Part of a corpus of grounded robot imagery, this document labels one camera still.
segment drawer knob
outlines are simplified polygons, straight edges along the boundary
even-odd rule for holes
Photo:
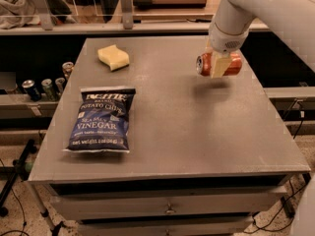
[[[176,213],[176,210],[174,210],[172,207],[171,207],[171,204],[170,203],[168,203],[168,209],[165,211],[165,214],[166,215],[173,215],[173,214],[175,214]]]

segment floor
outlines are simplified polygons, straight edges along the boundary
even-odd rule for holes
[[[313,132],[313,123],[305,123],[304,126],[299,130],[299,135],[296,136],[295,140],[297,145],[300,147],[302,153],[308,160],[312,171],[315,171],[315,132]],[[298,125],[288,124],[289,129],[294,134],[297,130]],[[13,159],[20,157],[25,144],[29,139],[34,139],[36,147],[40,147],[40,142],[45,134],[45,131],[11,131],[3,132],[0,131],[0,158],[6,166],[11,166]],[[35,154],[30,154],[27,160],[28,164],[32,164],[36,157]],[[304,179],[302,176],[294,176],[290,183],[287,182],[285,187],[287,194],[290,196],[293,192],[303,187]],[[4,181],[0,180],[0,190],[4,186]],[[49,194],[43,187],[37,187],[37,190],[44,201],[44,205],[49,210],[50,216],[55,225],[64,221],[63,217],[57,214],[54,208],[49,204]],[[13,191],[15,196],[20,200],[24,213],[22,212],[21,206],[15,198],[13,192],[11,192],[5,202],[5,208],[8,209],[9,213],[5,217],[0,217],[0,236],[7,235],[6,232],[12,230],[23,230],[24,221],[26,226],[24,231],[27,234],[21,234],[20,232],[8,233],[9,235],[31,235],[31,236],[44,236],[51,235],[49,227],[45,220],[41,217],[39,209],[36,206],[31,194],[29,193],[25,183],[21,182],[18,178],[16,181]],[[298,192],[292,197],[291,203],[293,207],[297,207],[301,192]],[[289,227],[287,227],[291,219],[285,216],[284,210],[281,209],[281,202],[277,202],[270,210],[260,212],[256,215],[256,224],[263,229],[258,230],[255,225],[249,226],[245,231],[246,233],[237,233],[234,236],[245,236],[251,232],[255,232],[253,235],[256,236],[286,236],[289,235]],[[64,221],[64,226],[61,227],[58,235],[60,236],[75,236],[80,235],[77,231],[78,224],[75,221]],[[276,232],[279,229],[286,227],[286,229]]]

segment yellow sponge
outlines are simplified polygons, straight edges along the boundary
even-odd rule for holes
[[[110,71],[129,65],[128,53],[118,49],[115,44],[99,49],[97,54],[98,59],[110,67]]]
[[[221,78],[232,63],[232,58],[229,54],[223,55],[214,51],[211,63],[211,78]]]

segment drawer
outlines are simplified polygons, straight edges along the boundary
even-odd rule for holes
[[[285,193],[284,187],[224,188],[146,192],[132,198],[102,196],[53,197],[51,204],[69,220],[115,217],[236,213],[268,210]]]
[[[133,221],[79,225],[83,236],[189,236],[230,235],[242,232],[253,219],[248,216],[220,218],[187,218],[169,221]]]

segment blue chip bag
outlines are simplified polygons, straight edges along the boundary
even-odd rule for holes
[[[67,150],[129,152],[127,132],[134,88],[82,88],[83,103]]]

